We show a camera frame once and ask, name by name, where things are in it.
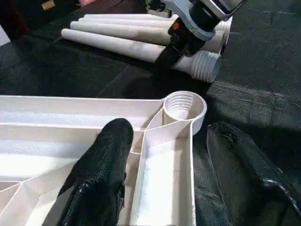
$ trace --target white plastic tray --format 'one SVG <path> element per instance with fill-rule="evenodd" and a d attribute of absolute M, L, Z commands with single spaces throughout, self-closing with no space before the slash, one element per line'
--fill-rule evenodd
<path fill-rule="evenodd" d="M 1 96 L 0 225 L 42 225 L 74 162 L 122 117 L 134 141 L 119 225 L 195 226 L 192 135 L 205 113 L 186 91 L 161 100 Z"/>

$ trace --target label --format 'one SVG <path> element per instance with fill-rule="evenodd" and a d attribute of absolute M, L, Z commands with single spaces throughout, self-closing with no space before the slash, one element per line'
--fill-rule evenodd
<path fill-rule="evenodd" d="M 47 1 L 47 2 L 42 4 L 42 7 L 43 7 L 44 11 L 47 10 L 47 9 L 50 9 L 54 6 L 55 6 L 55 2 L 53 0 Z"/>

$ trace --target table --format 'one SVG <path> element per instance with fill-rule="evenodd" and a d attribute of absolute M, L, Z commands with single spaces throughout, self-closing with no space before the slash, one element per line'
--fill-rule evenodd
<path fill-rule="evenodd" d="M 206 150 L 206 127 L 230 122 L 248 133 L 301 191 L 301 5 L 250 1 L 233 19 L 222 68 L 210 85 L 177 71 L 62 40 L 86 13 L 143 13 L 139 0 L 98 0 L 0 48 L 0 94 L 163 98 L 194 91 L 208 104 L 193 138 L 198 225 L 225 225 L 225 206 Z"/>

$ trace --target white 3d printed part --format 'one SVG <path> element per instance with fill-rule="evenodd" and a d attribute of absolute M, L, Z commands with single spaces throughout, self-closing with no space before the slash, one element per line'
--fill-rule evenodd
<path fill-rule="evenodd" d="M 121 39 L 101 34 L 93 34 L 70 29 L 62 30 L 62 37 L 96 48 L 133 57 L 139 60 L 154 63 L 164 46 L 154 45 L 134 40 Z M 213 82 L 221 65 L 220 55 L 199 51 L 192 57 L 182 57 L 175 64 L 174 69 L 186 72 L 193 78 L 206 82 Z"/>
<path fill-rule="evenodd" d="M 224 43 L 224 47 L 226 47 L 227 43 L 228 43 L 228 39 L 229 39 L 229 35 L 230 35 L 230 30 L 231 30 L 231 25 L 232 25 L 232 20 L 233 17 L 230 17 L 229 20 L 227 21 L 220 21 L 219 24 L 215 27 L 216 31 L 223 31 L 225 32 L 225 43 Z"/>
<path fill-rule="evenodd" d="M 171 18 L 164 18 L 151 14 L 86 14 L 84 18 L 175 21 L 178 15 L 173 15 Z"/>
<path fill-rule="evenodd" d="M 102 23 L 102 24 L 123 24 L 131 26 L 144 26 L 144 27 L 161 27 L 170 28 L 174 23 L 173 21 L 163 20 L 133 20 L 133 19 L 99 19 L 99 18 L 80 18 L 80 22 Z"/>
<path fill-rule="evenodd" d="M 134 141 L 119 225 L 195 226 L 192 135 L 206 110 L 204 99 L 187 91 L 161 100 L 0 96 L 0 154 L 12 154 L 12 165 L 27 157 L 13 174 L 0 168 L 7 181 L 25 179 L 0 191 L 0 225 L 41 226 L 74 162 L 122 117 Z M 45 168 L 37 157 L 52 161 Z"/>
<path fill-rule="evenodd" d="M 79 21 L 72 21 L 70 28 L 77 31 L 109 35 L 162 46 L 167 46 L 170 43 L 170 35 L 167 33 L 167 28 Z M 220 54 L 225 41 L 225 33 L 216 31 L 215 36 L 210 41 L 207 41 L 201 50 Z"/>

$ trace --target white pipe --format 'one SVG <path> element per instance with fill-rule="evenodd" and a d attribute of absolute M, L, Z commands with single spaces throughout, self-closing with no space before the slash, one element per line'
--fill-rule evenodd
<path fill-rule="evenodd" d="M 62 30 L 62 37 L 93 46 L 107 51 L 122 54 L 128 57 L 154 63 L 164 46 L 149 44 L 145 42 L 121 39 L 101 34 L 93 34 L 70 29 Z M 199 51 L 192 57 L 182 57 L 176 63 L 174 69 L 190 74 L 206 82 L 213 82 L 219 71 L 221 59 L 220 55 L 205 51 Z"/>
<path fill-rule="evenodd" d="M 131 19 L 94 19 L 94 18 L 80 18 L 80 22 L 102 23 L 102 24 L 123 24 L 132 26 L 145 26 L 145 27 L 161 27 L 170 28 L 174 23 L 173 21 L 162 20 L 131 20 Z"/>
<path fill-rule="evenodd" d="M 207 41 L 201 50 L 220 54 L 225 41 L 225 32 L 215 31 L 215 36 L 210 41 Z"/>
<path fill-rule="evenodd" d="M 216 31 L 223 31 L 225 32 L 225 43 L 224 43 L 224 47 L 226 47 L 227 43 L 228 43 L 228 39 L 230 36 L 230 30 L 231 30 L 231 25 L 232 25 L 232 20 L 233 17 L 229 18 L 229 20 L 227 21 L 220 21 L 219 24 L 215 27 Z"/>
<path fill-rule="evenodd" d="M 175 14 L 171 18 L 164 18 L 164 17 L 155 16 L 151 14 L 86 14 L 84 18 L 175 21 L 178 18 L 178 15 Z"/>
<path fill-rule="evenodd" d="M 143 41 L 166 46 L 170 42 L 167 28 L 131 26 L 121 24 L 99 24 L 73 21 L 70 28 L 78 31 L 104 34 L 124 39 Z"/>
<path fill-rule="evenodd" d="M 166 28 L 153 28 L 121 24 L 100 24 L 90 22 L 86 23 L 78 21 L 71 22 L 70 28 L 77 31 L 91 32 L 123 39 L 149 42 L 162 46 L 167 46 L 170 42 L 170 35 L 167 33 Z M 215 36 L 210 41 L 206 42 L 201 50 L 220 54 L 224 42 L 224 32 L 216 31 Z"/>

